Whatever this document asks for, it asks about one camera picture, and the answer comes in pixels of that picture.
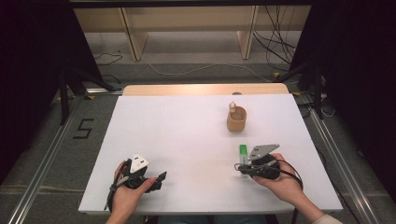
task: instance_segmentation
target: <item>person's left hand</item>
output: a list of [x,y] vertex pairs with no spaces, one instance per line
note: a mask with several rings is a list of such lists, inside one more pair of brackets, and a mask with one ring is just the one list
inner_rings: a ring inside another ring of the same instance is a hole
[[[119,165],[119,168],[117,168],[115,176],[119,172],[122,164],[123,162]],[[124,185],[118,187],[113,198],[113,211],[107,223],[125,223],[136,209],[142,194],[154,184],[156,179],[157,177],[148,178],[137,189],[128,189]]]

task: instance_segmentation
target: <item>person's right hand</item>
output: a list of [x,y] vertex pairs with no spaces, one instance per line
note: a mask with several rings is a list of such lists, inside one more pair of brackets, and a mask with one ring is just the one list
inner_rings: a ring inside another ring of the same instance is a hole
[[[271,155],[274,156],[277,160],[285,160],[281,154],[274,153]],[[280,169],[287,171],[291,174],[295,174],[294,170],[282,161],[279,161]],[[300,184],[289,175],[280,173],[280,176],[275,180],[266,179],[255,175],[253,176],[253,179],[260,185],[267,187],[276,195],[277,198],[284,202],[294,204],[295,200],[299,200],[301,196],[304,196]]]
[[[293,168],[287,165],[284,161],[282,155],[272,154],[279,161],[279,166],[281,170],[287,171],[291,174],[295,174]],[[260,176],[253,176],[253,179],[270,189],[278,199],[291,203],[298,211],[305,216],[305,218],[310,222],[318,220],[325,214],[317,208],[303,193],[300,184],[293,177],[280,173],[280,176],[275,179],[265,179]]]

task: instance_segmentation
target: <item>wooden cup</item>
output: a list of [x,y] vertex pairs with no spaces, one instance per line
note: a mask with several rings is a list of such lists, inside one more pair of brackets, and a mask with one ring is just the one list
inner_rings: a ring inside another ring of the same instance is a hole
[[237,106],[235,112],[229,112],[227,118],[227,128],[230,132],[242,132],[247,122],[247,111]]

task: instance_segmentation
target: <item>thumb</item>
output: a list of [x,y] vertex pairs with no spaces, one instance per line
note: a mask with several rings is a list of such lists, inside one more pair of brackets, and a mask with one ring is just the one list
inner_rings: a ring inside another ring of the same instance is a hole
[[146,190],[148,190],[155,182],[155,180],[157,179],[157,177],[150,177],[147,180],[145,180],[145,182],[143,182],[143,184],[137,188],[136,190],[140,193],[143,194],[146,192]]

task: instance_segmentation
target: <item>tripod leg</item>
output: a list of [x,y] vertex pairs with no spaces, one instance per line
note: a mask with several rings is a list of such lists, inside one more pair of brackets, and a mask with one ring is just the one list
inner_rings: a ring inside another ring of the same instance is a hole
[[92,76],[90,76],[90,75],[84,73],[83,71],[80,71],[80,70],[77,69],[77,68],[69,68],[69,69],[70,69],[72,72],[74,72],[74,73],[76,73],[77,75],[79,75],[80,77],[86,78],[86,79],[88,79],[90,82],[93,82],[94,84],[96,84],[96,85],[98,85],[98,86],[100,86],[100,87],[102,87],[102,88],[105,88],[105,89],[108,90],[108,91],[120,91],[120,90],[121,90],[121,88],[114,88],[113,86],[108,85],[107,83],[105,83],[105,82],[103,82],[103,81],[101,81],[101,80],[98,80],[98,79],[96,79],[96,78],[94,78],[94,77],[92,77]]
[[306,68],[308,68],[311,65],[311,63],[303,63],[300,66],[297,66],[293,69],[291,69],[287,74],[283,75],[282,77],[278,78],[277,80],[275,80],[275,83],[281,83],[284,82],[286,80],[288,80],[291,77],[294,77],[294,75],[302,73],[303,70],[305,70]]

